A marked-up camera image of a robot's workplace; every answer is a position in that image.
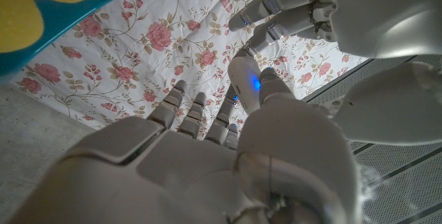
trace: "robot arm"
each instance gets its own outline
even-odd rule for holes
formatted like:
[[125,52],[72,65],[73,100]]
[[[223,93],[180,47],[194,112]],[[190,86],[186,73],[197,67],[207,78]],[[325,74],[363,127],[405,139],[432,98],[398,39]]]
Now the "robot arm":
[[442,54],[441,0],[253,0],[229,28],[273,15],[244,46],[250,56],[295,34],[337,41],[341,51],[363,57]]

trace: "fingertip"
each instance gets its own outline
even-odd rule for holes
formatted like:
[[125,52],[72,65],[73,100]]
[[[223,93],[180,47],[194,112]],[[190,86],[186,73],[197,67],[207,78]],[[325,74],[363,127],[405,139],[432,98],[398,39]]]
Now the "fingertip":
[[247,23],[242,19],[241,15],[239,13],[234,15],[229,20],[229,29],[231,31],[240,30],[240,29],[244,28],[246,25],[247,25]]
[[199,92],[196,95],[195,100],[193,102],[200,104],[202,106],[205,106],[206,105],[206,94],[203,92]]
[[236,124],[230,124],[229,131],[234,132],[234,133],[238,133],[238,127],[236,126]]
[[184,92],[187,90],[187,83],[184,80],[180,80],[174,87]]

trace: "floral bedsheet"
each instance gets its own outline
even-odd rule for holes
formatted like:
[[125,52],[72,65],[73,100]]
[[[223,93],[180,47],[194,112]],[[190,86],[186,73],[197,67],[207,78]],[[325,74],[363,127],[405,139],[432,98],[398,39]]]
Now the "floral bedsheet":
[[[94,129],[126,116],[147,117],[178,80],[189,89],[177,113],[207,94],[200,138],[229,85],[227,66],[255,25],[238,32],[229,18],[250,0],[114,0],[34,58],[11,82],[30,97]],[[257,56],[302,98],[365,58],[337,44],[286,38]],[[231,121],[247,117],[236,107]]]

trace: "pink rose print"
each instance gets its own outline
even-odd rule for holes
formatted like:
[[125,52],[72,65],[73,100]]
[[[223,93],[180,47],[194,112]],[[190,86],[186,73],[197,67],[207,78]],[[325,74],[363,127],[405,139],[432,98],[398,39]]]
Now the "pink rose print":
[[343,56],[343,62],[348,62],[349,58],[350,58],[350,56],[348,54],[345,54]]
[[152,47],[158,51],[163,51],[164,48],[171,45],[171,32],[162,24],[157,22],[149,26],[147,38],[152,43]]
[[183,70],[184,70],[183,66],[176,66],[175,67],[175,75],[181,75]]
[[122,17],[127,20],[129,17],[132,17],[132,12],[122,12]]
[[60,74],[58,69],[50,64],[35,64],[35,72],[49,82],[59,82]]
[[72,58],[77,58],[77,59],[81,58],[81,54],[72,47],[60,46],[60,48],[61,48],[61,51],[63,51],[63,54],[65,56],[67,56],[68,58],[71,58],[71,59]]
[[129,81],[133,78],[132,70],[127,67],[119,66],[114,70],[114,72],[118,76],[118,78],[124,81]]
[[192,30],[192,31],[196,31],[197,29],[199,29],[201,27],[200,23],[198,23],[195,20],[190,20],[190,21],[186,22],[186,24],[187,24],[187,27],[189,27],[189,30]]
[[211,52],[206,50],[202,54],[196,53],[195,56],[197,57],[195,63],[199,64],[201,68],[212,65],[213,61],[217,59],[216,51]]
[[332,65],[330,63],[324,63],[319,69],[319,75],[325,75],[331,67]]
[[230,3],[230,0],[220,0],[222,7],[226,8],[227,5]]
[[135,3],[137,4],[137,8],[140,8],[143,5],[142,0],[136,0]]
[[310,72],[306,73],[305,75],[301,76],[301,83],[308,82],[311,79],[312,75]]
[[133,8],[133,4],[127,2],[126,0],[123,1],[123,6],[124,6],[126,9],[131,9],[131,8]]
[[117,106],[114,106],[111,103],[103,103],[102,107],[104,107],[105,109],[111,110],[113,112],[117,111]]
[[345,74],[347,71],[348,71],[348,67],[342,68],[340,71],[338,71],[338,76]]
[[226,11],[228,12],[228,13],[230,13],[231,11],[232,11],[232,5],[230,5],[230,6],[228,6],[227,8],[226,8]]
[[87,37],[96,37],[102,31],[102,27],[100,26],[98,21],[92,16],[85,18],[80,22],[80,28],[83,30],[83,34]]
[[93,117],[90,117],[89,115],[85,115],[82,118],[85,119],[85,120],[94,120],[95,119]]
[[105,109],[111,110],[112,109],[112,104],[111,103],[103,103],[102,107],[104,107]]
[[91,80],[94,79],[94,77],[90,73],[88,73],[88,72],[84,72],[83,75],[86,76],[87,78],[91,79]]
[[153,93],[152,90],[145,90],[144,94],[143,94],[143,98],[147,101],[147,102],[154,102],[155,98],[157,96]]
[[224,32],[224,35],[228,35],[228,34],[229,34],[229,29],[228,29],[229,24],[225,24],[225,25],[223,25],[222,27],[227,28],[226,32]]
[[28,89],[31,93],[35,94],[41,90],[41,85],[36,80],[30,78],[23,78],[21,85]]

